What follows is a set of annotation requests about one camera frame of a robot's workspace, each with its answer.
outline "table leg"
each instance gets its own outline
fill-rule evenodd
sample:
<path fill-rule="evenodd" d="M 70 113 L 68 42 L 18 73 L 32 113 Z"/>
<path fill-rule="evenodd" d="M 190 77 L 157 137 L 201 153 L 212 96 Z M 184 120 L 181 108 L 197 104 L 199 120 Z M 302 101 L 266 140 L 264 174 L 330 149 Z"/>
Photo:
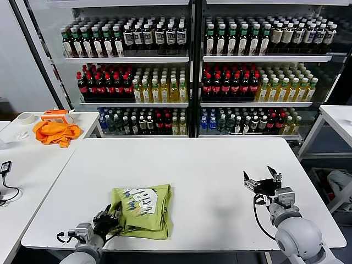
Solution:
<path fill-rule="evenodd" d="M 324 125 L 325 120 L 323 118 L 323 115 L 320 114 L 318 119 L 315 121 L 315 124 L 313 125 L 312 129 L 310 130 L 307 138 L 305 139 L 302 147 L 298 151 L 298 160 L 301 161 L 304 159 L 304 154 L 307 153 L 309 150 L 309 147 L 312 145 L 314 139 L 316 138 L 317 134 L 320 132 L 320 129 Z"/>

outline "black cable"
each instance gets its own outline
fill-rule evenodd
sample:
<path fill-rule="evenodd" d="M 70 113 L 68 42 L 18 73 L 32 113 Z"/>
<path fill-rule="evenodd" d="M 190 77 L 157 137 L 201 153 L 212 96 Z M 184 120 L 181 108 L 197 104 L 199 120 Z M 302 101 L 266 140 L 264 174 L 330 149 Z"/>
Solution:
<path fill-rule="evenodd" d="M 258 215 L 257 215 L 257 208 L 255 207 L 256 205 L 256 201 L 258 200 L 258 198 L 260 198 L 260 195 L 256 194 L 253 198 L 253 210 L 254 210 L 254 216 L 255 216 L 255 219 L 257 221 L 257 224 L 258 226 L 260 227 L 260 229 L 263 231 L 264 234 L 266 234 L 269 238 L 271 238 L 272 240 L 275 241 L 275 238 L 273 236 L 271 236 L 268 232 L 265 231 L 265 229 L 262 227 L 262 225 L 260 224 L 259 222 L 259 219 L 258 219 Z"/>
<path fill-rule="evenodd" d="M 4 205 L 7 201 L 10 201 L 12 199 L 14 199 L 19 193 L 20 193 L 20 190 L 17 188 L 17 187 L 11 187 L 11 186 L 7 186 L 6 183 L 5 183 L 5 175 L 2 176 L 2 184 L 7 188 L 7 189 L 14 189 L 14 190 L 17 190 L 17 193 L 9 198 L 9 199 L 2 199 L 0 200 L 0 206 Z"/>

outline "water bottle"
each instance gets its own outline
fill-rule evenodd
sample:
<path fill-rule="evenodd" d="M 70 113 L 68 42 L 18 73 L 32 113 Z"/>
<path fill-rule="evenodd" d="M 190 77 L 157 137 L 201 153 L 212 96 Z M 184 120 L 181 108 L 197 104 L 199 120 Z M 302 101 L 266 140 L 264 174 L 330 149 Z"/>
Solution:
<path fill-rule="evenodd" d="M 210 135 L 215 135 L 216 133 L 216 120 L 215 116 L 211 117 L 210 123 L 209 123 L 209 134 Z"/>
<path fill-rule="evenodd" d="M 208 132 L 208 122 L 206 116 L 202 116 L 202 119 L 200 120 L 200 126 L 199 126 L 199 134 L 200 135 L 205 135 Z"/>

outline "white table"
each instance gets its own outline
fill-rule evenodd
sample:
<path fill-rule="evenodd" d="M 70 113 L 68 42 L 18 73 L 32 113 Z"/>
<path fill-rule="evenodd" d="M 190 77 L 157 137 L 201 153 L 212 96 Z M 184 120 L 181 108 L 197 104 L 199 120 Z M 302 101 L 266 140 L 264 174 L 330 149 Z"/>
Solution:
<path fill-rule="evenodd" d="M 21 189 L 19 198 L 0 206 L 0 263 L 11 263 L 20 246 L 20 240 L 57 179 L 79 141 L 90 135 L 98 124 L 97 112 L 74 113 L 74 123 L 83 130 L 78 139 L 72 140 L 68 148 L 58 144 L 44 145 L 35 139 L 33 126 L 40 121 L 42 112 L 34 112 L 36 122 L 21 125 L 15 119 L 0 132 L 0 138 L 7 142 L 7 148 L 0 150 L 0 165 L 12 161 L 11 171 L 6 177 L 9 186 Z M 20 131 L 28 131 L 26 139 L 16 139 Z M 14 191 L 0 184 L 5 198 L 12 197 Z"/>
<path fill-rule="evenodd" d="M 305 158 L 352 158 L 352 152 L 347 153 L 309 153 L 309 148 L 314 142 L 320 129 L 327 122 L 336 133 L 352 147 L 352 106 L 321 106 L 321 114 L 315 121 L 304 144 L 298 152 L 298 159 Z M 330 212 L 336 211 L 341 204 L 346 202 L 352 195 L 352 182 L 348 184 L 339 195 L 337 195 L 328 205 Z"/>
<path fill-rule="evenodd" d="M 3 130 L 9 123 L 10 121 L 0 121 L 0 131 Z"/>
<path fill-rule="evenodd" d="M 199 252 L 278 250 L 256 224 L 254 194 L 243 185 L 270 178 L 267 165 L 283 173 L 302 215 L 322 230 L 333 248 L 346 246 L 340 229 L 284 139 L 85 139 L 76 149 L 22 238 L 27 248 L 73 250 L 56 234 L 91 222 L 111 202 L 112 188 L 170 183 L 171 239 L 116 237 L 104 251 Z M 265 206 L 259 219 L 275 228 Z"/>

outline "bottle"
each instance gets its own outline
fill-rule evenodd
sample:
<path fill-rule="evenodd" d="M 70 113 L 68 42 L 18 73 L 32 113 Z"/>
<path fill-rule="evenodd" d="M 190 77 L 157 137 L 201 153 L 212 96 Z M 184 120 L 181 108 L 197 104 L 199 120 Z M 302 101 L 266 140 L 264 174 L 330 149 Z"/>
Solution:
<path fill-rule="evenodd" d="M 288 135 L 291 125 L 292 125 L 292 117 L 288 116 L 286 123 L 282 126 L 281 130 L 279 131 L 279 135 Z"/>
<path fill-rule="evenodd" d="M 249 130 L 250 132 L 255 132 L 257 130 L 258 122 L 259 122 L 258 116 L 255 115 L 251 121 L 250 130 Z"/>
<path fill-rule="evenodd" d="M 308 85 L 308 78 L 303 78 L 297 91 L 295 96 L 293 97 L 293 102 L 301 102 L 303 99 L 303 95 L 306 92 L 307 89 L 307 85 Z"/>
<path fill-rule="evenodd" d="M 313 78 L 312 81 L 310 82 L 310 86 L 306 91 L 306 94 L 304 95 L 304 102 L 310 102 L 312 100 L 312 96 L 315 93 L 316 85 L 318 82 L 318 78 Z"/>
<path fill-rule="evenodd" d="M 260 42 L 260 49 L 259 49 L 259 55 L 265 55 L 268 49 L 268 44 L 269 44 L 269 35 L 270 35 L 270 29 L 271 25 L 266 24 L 264 26 L 264 31 L 263 31 L 263 36 L 261 37 L 261 42 Z"/>
<path fill-rule="evenodd" d="M 216 46 L 216 55 L 222 55 L 224 51 L 225 44 L 225 24 L 219 24 L 218 36 L 217 36 L 217 46 Z"/>
<path fill-rule="evenodd" d="M 270 38 L 271 48 L 278 48 L 280 46 L 281 38 L 283 34 L 282 23 L 278 23 L 276 27 L 272 29 L 272 35 Z"/>
<path fill-rule="evenodd" d="M 287 28 L 285 28 L 284 32 L 282 33 L 281 48 L 287 49 L 289 47 L 289 45 L 291 44 L 293 33 L 293 23 L 288 23 Z"/>
<path fill-rule="evenodd" d="M 206 39 L 206 56 L 213 54 L 214 45 L 214 24 L 208 24 L 208 30 L 205 35 Z"/>
<path fill-rule="evenodd" d="M 224 114 L 221 114 L 221 117 L 218 121 L 218 125 L 216 127 L 216 134 L 223 134 L 226 125 L 225 117 L 226 116 Z"/>
<path fill-rule="evenodd" d="M 265 130 L 265 127 L 266 127 L 266 124 L 268 123 L 267 121 L 267 116 L 266 115 L 263 115 L 263 117 L 259 120 L 259 123 L 258 123 L 258 131 L 259 132 L 263 132 Z"/>
<path fill-rule="evenodd" d="M 290 79 L 288 78 L 284 78 L 282 80 L 281 86 L 278 88 L 277 92 L 276 92 L 276 96 L 274 101 L 275 102 L 283 102 L 286 93 L 288 92 L 288 83 L 290 82 Z"/>
<path fill-rule="evenodd" d="M 273 78 L 266 92 L 266 102 L 274 102 L 275 95 L 277 93 L 277 85 L 279 83 L 278 78 Z"/>
<path fill-rule="evenodd" d="M 170 102 L 171 103 L 179 103 L 180 102 L 180 92 L 177 87 L 177 81 L 175 78 L 171 79 Z"/>
<path fill-rule="evenodd" d="M 259 42 L 258 34 L 259 34 L 260 25 L 254 24 L 252 29 L 252 34 L 248 40 L 248 55 L 252 56 L 257 53 L 257 45 Z"/>
<path fill-rule="evenodd" d="M 268 88 L 269 79 L 263 78 L 262 83 L 260 84 L 258 91 L 256 93 L 255 101 L 265 102 L 267 88 Z"/>
<path fill-rule="evenodd" d="M 161 102 L 167 103 L 169 101 L 169 87 L 166 83 L 166 79 L 163 78 L 160 80 L 160 82 Z"/>
<path fill-rule="evenodd" d="M 99 28 L 94 26 L 92 27 L 92 32 L 93 32 L 93 43 L 94 43 L 94 48 L 96 51 L 96 55 L 99 58 L 104 57 L 104 41 L 103 38 L 100 36 L 99 33 Z"/>
<path fill-rule="evenodd" d="M 238 43 L 238 56 L 243 56 L 245 54 L 247 46 L 247 30 L 248 24 L 242 24 Z"/>
<path fill-rule="evenodd" d="M 230 24 L 230 32 L 229 32 L 229 37 L 228 37 L 228 45 L 227 45 L 227 56 L 232 56 L 234 55 L 234 50 L 236 46 L 236 24 Z"/>
<path fill-rule="evenodd" d="M 134 37 L 133 32 L 131 31 L 129 25 L 125 25 L 125 31 L 123 32 L 123 38 L 125 41 L 125 49 L 133 50 L 134 49 Z"/>
<path fill-rule="evenodd" d="M 166 31 L 166 45 L 168 50 L 175 49 L 176 31 L 172 24 L 167 25 Z"/>

